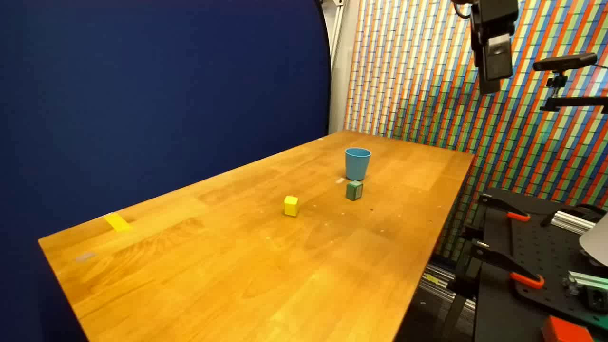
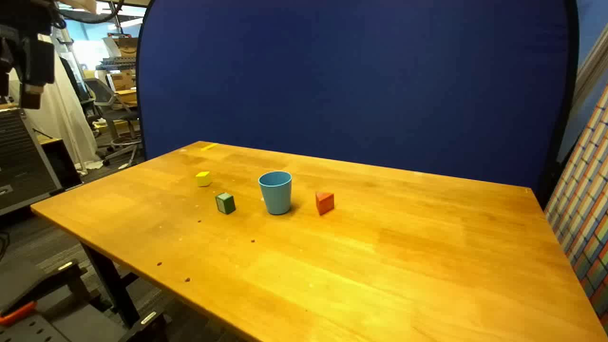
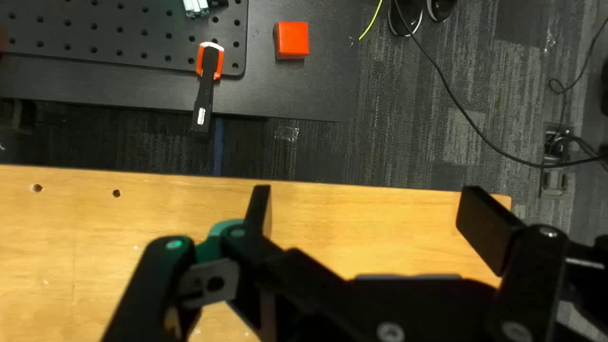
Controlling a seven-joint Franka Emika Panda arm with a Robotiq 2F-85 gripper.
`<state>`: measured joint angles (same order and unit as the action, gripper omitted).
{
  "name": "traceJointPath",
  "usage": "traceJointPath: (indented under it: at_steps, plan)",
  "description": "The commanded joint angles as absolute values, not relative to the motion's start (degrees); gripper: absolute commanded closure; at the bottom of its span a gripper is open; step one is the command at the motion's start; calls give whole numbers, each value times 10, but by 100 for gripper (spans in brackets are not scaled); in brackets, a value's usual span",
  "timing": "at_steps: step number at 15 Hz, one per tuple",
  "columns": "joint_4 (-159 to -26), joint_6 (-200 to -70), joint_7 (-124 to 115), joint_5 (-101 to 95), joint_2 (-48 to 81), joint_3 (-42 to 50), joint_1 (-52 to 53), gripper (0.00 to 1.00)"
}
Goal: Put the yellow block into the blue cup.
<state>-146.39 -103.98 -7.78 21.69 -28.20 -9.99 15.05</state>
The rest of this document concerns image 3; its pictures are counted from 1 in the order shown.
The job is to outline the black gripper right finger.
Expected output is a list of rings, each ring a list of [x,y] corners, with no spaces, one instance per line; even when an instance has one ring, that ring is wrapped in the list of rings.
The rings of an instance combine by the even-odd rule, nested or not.
[[[497,342],[549,342],[566,274],[566,236],[524,225],[480,187],[463,187],[455,229],[499,278],[486,320]]]

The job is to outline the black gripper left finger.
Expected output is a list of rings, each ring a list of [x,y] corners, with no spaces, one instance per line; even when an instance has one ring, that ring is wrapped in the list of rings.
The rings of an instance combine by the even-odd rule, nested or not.
[[[151,240],[102,333],[102,342],[188,342],[203,310],[227,307],[260,342],[353,342],[334,272],[269,240],[271,189],[250,193],[241,221],[195,244]]]

